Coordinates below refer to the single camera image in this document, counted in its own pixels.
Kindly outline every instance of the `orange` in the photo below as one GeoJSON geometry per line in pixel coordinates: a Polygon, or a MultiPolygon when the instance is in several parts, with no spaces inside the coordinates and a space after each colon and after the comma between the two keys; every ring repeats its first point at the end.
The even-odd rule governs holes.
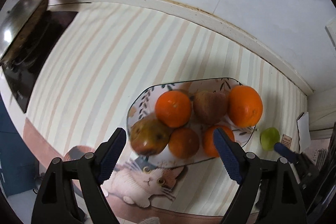
{"type": "Polygon", "coordinates": [[[156,117],[170,128],[185,125],[190,119],[191,110],[189,97],[178,90],[161,94],[155,104],[156,117]]]}
{"type": "Polygon", "coordinates": [[[215,157],[218,158],[219,154],[218,151],[215,147],[215,144],[213,143],[213,131],[216,128],[221,128],[224,130],[224,132],[228,135],[228,137],[230,138],[231,141],[235,141],[235,136],[232,132],[232,130],[226,126],[223,125],[214,125],[209,127],[203,134],[202,137],[202,145],[203,145],[203,149],[204,152],[209,156],[209,157],[215,157]]]}
{"type": "Polygon", "coordinates": [[[197,153],[200,148],[200,141],[194,130],[178,128],[171,134],[168,147],[175,157],[187,159],[197,153]]]}
{"type": "Polygon", "coordinates": [[[255,126],[263,113],[259,94],[250,86],[237,85],[229,94],[228,115],[238,127],[255,126]]]}

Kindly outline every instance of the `silver bolt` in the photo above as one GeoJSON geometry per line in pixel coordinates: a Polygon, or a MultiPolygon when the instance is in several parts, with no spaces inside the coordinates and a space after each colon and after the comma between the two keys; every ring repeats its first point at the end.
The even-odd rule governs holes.
{"type": "Polygon", "coordinates": [[[85,155],[84,155],[84,158],[86,159],[91,159],[93,158],[94,154],[92,152],[87,152],[85,155]]]}
{"type": "Polygon", "coordinates": [[[252,152],[247,152],[247,153],[246,153],[246,156],[247,156],[249,159],[254,159],[254,158],[255,158],[255,154],[252,153],[252,152]]]}
{"type": "Polygon", "coordinates": [[[57,164],[57,163],[59,163],[60,161],[61,161],[60,158],[54,158],[51,162],[52,162],[53,164],[57,164]]]}
{"type": "Polygon", "coordinates": [[[288,162],[288,160],[284,157],[281,157],[280,162],[282,162],[283,164],[286,164],[288,162]]]}

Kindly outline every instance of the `white plate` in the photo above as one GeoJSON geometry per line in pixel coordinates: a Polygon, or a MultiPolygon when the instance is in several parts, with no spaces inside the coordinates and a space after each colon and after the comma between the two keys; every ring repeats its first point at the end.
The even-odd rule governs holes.
{"type": "MultiPolygon", "coordinates": [[[[193,94],[195,94],[197,91],[208,90],[212,92],[228,93],[236,85],[241,85],[241,83],[233,78],[212,78],[151,86],[140,94],[140,96],[135,100],[128,110],[127,133],[129,135],[131,127],[137,121],[151,113],[154,113],[157,99],[162,93],[166,91],[185,90],[189,93],[190,99],[192,100],[193,94]]],[[[223,124],[231,128],[235,135],[235,141],[242,147],[249,141],[255,128],[238,128],[231,122],[227,115],[222,119],[221,122],[217,124],[223,124]]],[[[198,134],[199,143],[201,144],[201,134],[210,126],[199,123],[194,117],[193,111],[190,121],[184,127],[194,130],[198,134]]],[[[201,144],[199,146],[198,152],[191,158],[185,160],[176,158],[172,153],[170,153],[168,146],[166,146],[166,148],[160,154],[148,157],[148,162],[162,168],[173,168],[194,164],[209,159],[211,158],[204,153],[201,144]]]]}

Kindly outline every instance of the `green apple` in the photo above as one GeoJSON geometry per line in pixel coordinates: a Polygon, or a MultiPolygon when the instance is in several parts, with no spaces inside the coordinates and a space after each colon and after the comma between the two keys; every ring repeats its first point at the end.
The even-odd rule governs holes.
{"type": "Polygon", "coordinates": [[[272,151],[278,142],[280,142],[280,134],[275,127],[267,128],[260,134],[261,146],[266,151],[272,151]]]}

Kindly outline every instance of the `cat illustration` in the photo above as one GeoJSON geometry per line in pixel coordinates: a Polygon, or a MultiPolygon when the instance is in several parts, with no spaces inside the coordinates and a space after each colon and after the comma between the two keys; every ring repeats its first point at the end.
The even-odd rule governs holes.
{"type": "MultiPolygon", "coordinates": [[[[87,152],[94,150],[87,146],[75,146],[65,155],[64,160],[79,159],[87,152]]],[[[171,192],[183,169],[183,166],[174,169],[158,168],[138,157],[122,165],[117,164],[101,189],[105,197],[112,194],[127,204],[146,208],[150,206],[149,199],[153,195],[163,195],[174,201],[171,192]]]]}

